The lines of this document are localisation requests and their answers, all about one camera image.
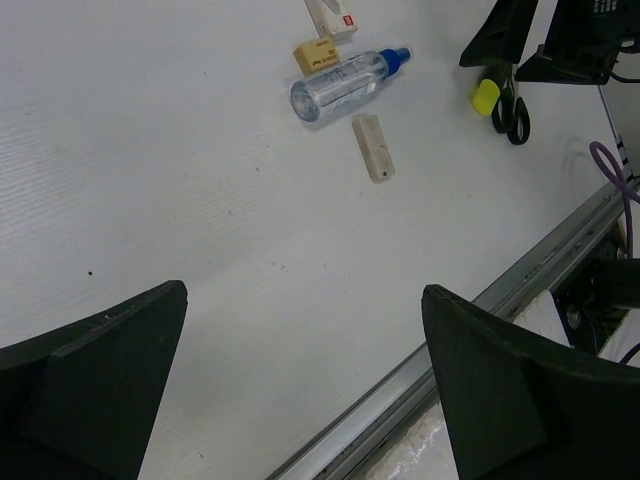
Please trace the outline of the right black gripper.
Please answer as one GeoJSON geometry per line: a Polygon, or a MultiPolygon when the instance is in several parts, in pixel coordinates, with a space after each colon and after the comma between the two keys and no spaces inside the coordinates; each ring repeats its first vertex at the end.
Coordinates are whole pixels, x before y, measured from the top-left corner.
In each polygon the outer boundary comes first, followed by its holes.
{"type": "MultiPolygon", "coordinates": [[[[484,24],[460,56],[459,66],[518,64],[538,5],[537,0],[497,0],[484,24]]],[[[556,5],[546,40],[519,66],[518,82],[605,84],[613,79],[618,56],[639,52],[637,0],[565,0],[556,5]]]]}

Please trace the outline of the clear glue bottle blue cap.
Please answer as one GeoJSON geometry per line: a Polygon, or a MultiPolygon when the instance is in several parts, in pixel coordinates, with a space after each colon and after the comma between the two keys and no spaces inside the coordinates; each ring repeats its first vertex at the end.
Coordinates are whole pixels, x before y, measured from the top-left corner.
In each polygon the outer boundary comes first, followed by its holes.
{"type": "Polygon", "coordinates": [[[306,123],[332,116],[376,94],[411,57],[408,47],[359,53],[293,83],[291,107],[306,123]]]}

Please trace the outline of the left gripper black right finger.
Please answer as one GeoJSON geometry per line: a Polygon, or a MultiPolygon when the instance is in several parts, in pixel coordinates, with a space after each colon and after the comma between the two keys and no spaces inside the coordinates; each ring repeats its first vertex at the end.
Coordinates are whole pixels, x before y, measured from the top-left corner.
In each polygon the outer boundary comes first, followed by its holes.
{"type": "Polygon", "coordinates": [[[440,285],[426,342],[462,479],[636,479],[639,371],[501,320],[440,285]]]}

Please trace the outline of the yellow cap black highlighter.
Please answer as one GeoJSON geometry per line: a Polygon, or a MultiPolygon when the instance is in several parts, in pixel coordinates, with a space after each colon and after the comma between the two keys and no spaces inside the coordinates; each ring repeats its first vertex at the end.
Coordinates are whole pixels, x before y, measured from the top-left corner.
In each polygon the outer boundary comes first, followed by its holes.
{"type": "Polygon", "coordinates": [[[483,78],[471,96],[471,105],[482,116],[490,116],[501,96],[501,87],[490,78],[483,78]]]}

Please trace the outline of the small yellow eraser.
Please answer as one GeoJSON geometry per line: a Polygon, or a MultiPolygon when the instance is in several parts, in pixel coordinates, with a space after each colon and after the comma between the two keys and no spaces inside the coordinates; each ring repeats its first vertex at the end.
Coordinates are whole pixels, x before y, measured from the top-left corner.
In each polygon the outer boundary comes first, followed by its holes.
{"type": "Polygon", "coordinates": [[[304,77],[309,77],[340,62],[339,52],[330,37],[300,44],[293,56],[304,77]]]}

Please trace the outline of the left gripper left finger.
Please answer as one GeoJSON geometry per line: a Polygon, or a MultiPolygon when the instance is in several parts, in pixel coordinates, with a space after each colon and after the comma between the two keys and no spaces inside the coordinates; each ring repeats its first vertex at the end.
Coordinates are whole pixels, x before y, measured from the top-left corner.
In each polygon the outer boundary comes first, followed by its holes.
{"type": "Polygon", "coordinates": [[[137,478],[187,305],[171,280],[2,348],[2,478],[137,478]]]}

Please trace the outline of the black handled scissors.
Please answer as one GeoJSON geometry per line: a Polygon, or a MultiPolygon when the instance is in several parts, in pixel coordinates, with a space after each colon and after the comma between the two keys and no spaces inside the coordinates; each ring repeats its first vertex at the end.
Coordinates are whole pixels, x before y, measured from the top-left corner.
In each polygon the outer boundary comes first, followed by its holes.
{"type": "Polygon", "coordinates": [[[506,135],[514,146],[524,145],[530,137],[531,121],[524,99],[518,94],[515,80],[517,66],[510,64],[501,69],[498,86],[500,94],[491,113],[494,130],[506,135]]]}

